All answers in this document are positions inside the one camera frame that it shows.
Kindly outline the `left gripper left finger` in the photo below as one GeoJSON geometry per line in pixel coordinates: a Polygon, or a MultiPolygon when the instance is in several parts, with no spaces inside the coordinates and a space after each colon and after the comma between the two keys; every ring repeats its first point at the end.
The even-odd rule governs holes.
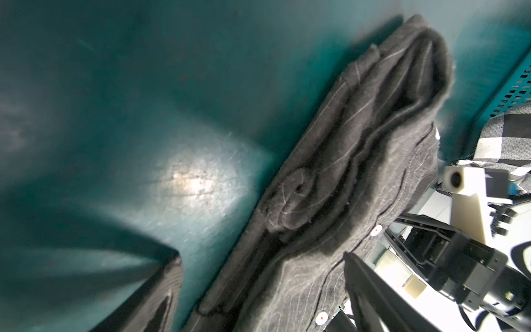
{"type": "Polygon", "coordinates": [[[175,254],[93,331],[171,331],[184,277],[175,254]]]}

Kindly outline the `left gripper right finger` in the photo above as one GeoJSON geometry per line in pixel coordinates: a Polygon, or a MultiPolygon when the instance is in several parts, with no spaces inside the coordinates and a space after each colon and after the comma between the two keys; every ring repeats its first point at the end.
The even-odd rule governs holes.
{"type": "Polygon", "coordinates": [[[358,331],[438,331],[354,253],[344,253],[345,287],[358,331]]]}

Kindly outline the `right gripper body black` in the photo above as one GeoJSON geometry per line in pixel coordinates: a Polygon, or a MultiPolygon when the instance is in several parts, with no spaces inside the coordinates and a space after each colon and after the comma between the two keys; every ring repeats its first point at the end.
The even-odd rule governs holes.
{"type": "Polygon", "coordinates": [[[433,218],[402,214],[397,224],[411,229],[405,238],[384,232],[398,257],[436,292],[466,313],[479,311],[475,323],[491,314],[506,328],[530,327],[530,280],[508,265],[502,252],[433,218]]]}

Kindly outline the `dark grey pinstripe shirt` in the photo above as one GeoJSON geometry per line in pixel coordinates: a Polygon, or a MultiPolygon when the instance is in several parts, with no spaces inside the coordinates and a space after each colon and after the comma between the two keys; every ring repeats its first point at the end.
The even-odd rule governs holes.
{"type": "Polygon", "coordinates": [[[323,331],[347,298],[343,254],[366,257],[435,181],[452,83],[447,44],[420,15],[351,62],[184,330],[323,331]]]}

